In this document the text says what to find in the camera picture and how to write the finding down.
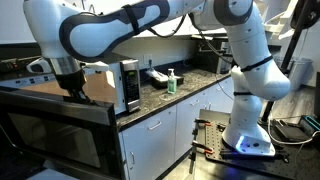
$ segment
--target spray bottle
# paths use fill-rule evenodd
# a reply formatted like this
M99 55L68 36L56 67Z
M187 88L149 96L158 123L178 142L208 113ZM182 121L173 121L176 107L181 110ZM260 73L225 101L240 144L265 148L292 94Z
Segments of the spray bottle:
M168 69L168 93L174 94L177 91L177 79L174 77L174 69Z

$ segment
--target white robotic arm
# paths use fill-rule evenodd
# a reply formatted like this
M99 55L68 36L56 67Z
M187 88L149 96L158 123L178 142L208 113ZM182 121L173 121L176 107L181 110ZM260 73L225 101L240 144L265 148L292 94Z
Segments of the white robotic arm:
M274 155L268 134L257 125L258 97L278 100L289 92L290 81L272 59L253 0L144 0L103 16L82 12L63 0L25 0L24 11L60 87L79 98L84 81L72 83L83 76L76 59L103 61L119 43L188 13L201 30L222 24L239 65L232 69L236 96L223 140L241 154Z

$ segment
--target soap dispenser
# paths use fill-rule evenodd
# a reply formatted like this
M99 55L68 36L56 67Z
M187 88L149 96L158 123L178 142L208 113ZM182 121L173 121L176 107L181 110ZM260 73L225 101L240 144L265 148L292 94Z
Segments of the soap dispenser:
M168 69L168 93L174 94L177 91L177 79L174 77L174 69Z

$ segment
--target granite countertop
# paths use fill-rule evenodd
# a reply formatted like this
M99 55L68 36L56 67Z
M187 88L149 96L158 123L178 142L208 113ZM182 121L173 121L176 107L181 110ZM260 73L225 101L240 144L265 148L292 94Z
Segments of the granite countertop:
M175 94L168 94L166 89L157 90L150 83L141 85L141 108L134 113L122 114L117 117L119 131L127 129L230 76L230 74L214 74L200 69L191 69L179 75L184 77L184 83L177 86Z

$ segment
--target cabinet handle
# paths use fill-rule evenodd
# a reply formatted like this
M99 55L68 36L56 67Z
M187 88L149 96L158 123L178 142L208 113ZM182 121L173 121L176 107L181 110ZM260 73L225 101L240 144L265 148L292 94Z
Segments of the cabinet handle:
M194 106L194 105L198 104L199 102L200 102L199 100L196 100L195 103L191 103L190 105L191 105L191 106Z
M134 154L133 152L130 152L131 153L131 157L132 157L132 164L135 164L135 161L134 161Z
M160 126L161 125L161 121L158 122L157 125L153 126L153 127L148 127L149 130L153 130L155 129L156 127Z

